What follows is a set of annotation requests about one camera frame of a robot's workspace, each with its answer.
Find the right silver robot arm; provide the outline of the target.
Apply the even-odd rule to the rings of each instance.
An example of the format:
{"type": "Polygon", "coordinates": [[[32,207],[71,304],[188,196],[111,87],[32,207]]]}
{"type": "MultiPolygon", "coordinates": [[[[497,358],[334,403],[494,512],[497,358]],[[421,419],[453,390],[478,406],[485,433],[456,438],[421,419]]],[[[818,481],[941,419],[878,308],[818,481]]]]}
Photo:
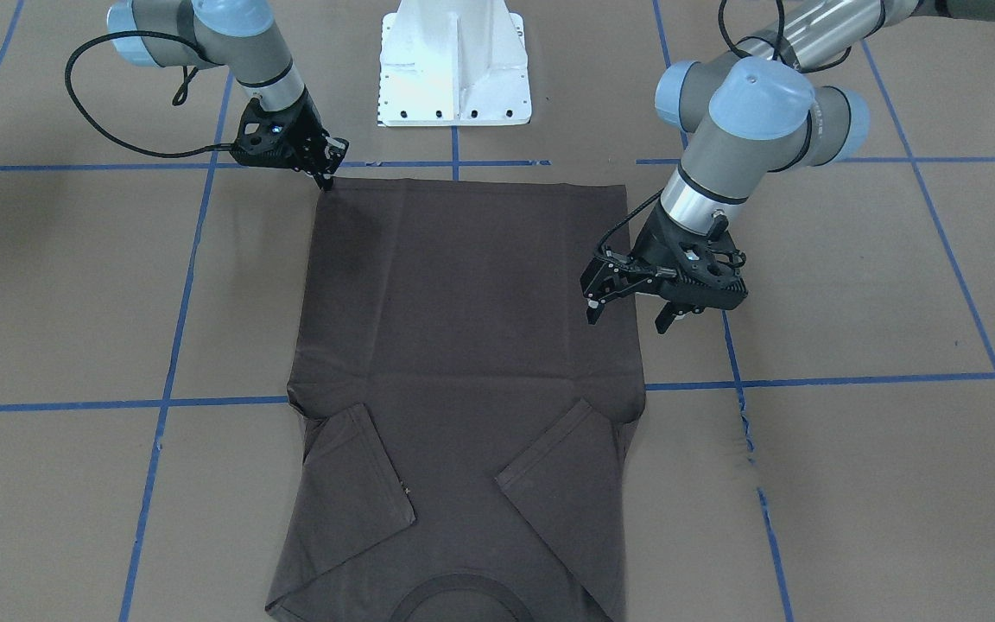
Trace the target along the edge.
{"type": "Polygon", "coordinates": [[[115,50],[140,67],[228,67],[248,95],[226,150],[245,167],[291,169],[334,185],[348,142],[328,133],[268,1],[115,1],[115,50]]]}

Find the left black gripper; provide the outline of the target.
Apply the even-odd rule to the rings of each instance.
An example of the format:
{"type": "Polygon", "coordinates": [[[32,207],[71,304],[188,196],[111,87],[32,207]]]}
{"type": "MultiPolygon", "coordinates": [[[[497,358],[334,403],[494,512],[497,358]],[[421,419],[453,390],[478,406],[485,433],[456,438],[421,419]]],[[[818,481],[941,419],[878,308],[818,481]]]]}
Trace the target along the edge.
{"type": "Polygon", "coordinates": [[[676,224],[656,202],[629,256],[612,251],[593,253],[580,277],[589,324],[598,322],[608,304],[635,294],[658,295],[666,301],[655,318],[658,334],[666,334],[675,320],[706,306],[704,295],[687,291],[683,281],[681,253],[675,248],[681,230],[687,229],[676,224]]]}

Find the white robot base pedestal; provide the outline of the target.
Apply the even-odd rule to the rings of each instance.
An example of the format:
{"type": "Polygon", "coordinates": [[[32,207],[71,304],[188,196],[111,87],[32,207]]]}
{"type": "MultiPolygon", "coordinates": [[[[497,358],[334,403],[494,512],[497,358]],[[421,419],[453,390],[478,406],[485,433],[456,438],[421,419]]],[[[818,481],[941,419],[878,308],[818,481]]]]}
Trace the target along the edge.
{"type": "Polygon", "coordinates": [[[378,125],[530,122],[524,20],[505,1],[402,1],[380,35],[378,125]]]}

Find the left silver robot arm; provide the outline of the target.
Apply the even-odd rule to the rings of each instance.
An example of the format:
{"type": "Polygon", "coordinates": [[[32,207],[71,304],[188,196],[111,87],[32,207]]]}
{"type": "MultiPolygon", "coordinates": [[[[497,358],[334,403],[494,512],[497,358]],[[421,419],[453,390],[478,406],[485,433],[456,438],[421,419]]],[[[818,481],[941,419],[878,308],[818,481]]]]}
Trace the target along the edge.
{"type": "Polygon", "coordinates": [[[766,174],[841,162],[867,138],[870,113],[846,88],[814,86],[809,75],[836,67],[853,44],[912,16],[995,22],[995,1],[804,1],[746,38],[722,38],[711,62],[683,60],[661,75],[656,114],[688,145],[631,251],[598,241],[580,279],[588,322],[629,295],[664,304],[656,331],[687,314],[732,310],[749,294],[746,255],[730,227],[766,174]]]}

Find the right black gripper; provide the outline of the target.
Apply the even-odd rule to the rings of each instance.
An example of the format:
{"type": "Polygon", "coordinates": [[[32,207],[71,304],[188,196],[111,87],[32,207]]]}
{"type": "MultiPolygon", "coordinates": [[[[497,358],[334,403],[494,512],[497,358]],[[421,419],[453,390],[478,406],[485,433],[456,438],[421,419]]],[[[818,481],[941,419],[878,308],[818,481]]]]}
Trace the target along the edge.
{"type": "Polygon", "coordinates": [[[321,192],[331,192],[334,176],[349,149],[347,139],[329,136],[308,91],[277,114],[282,127],[279,147],[282,167],[313,174],[321,192]]]}

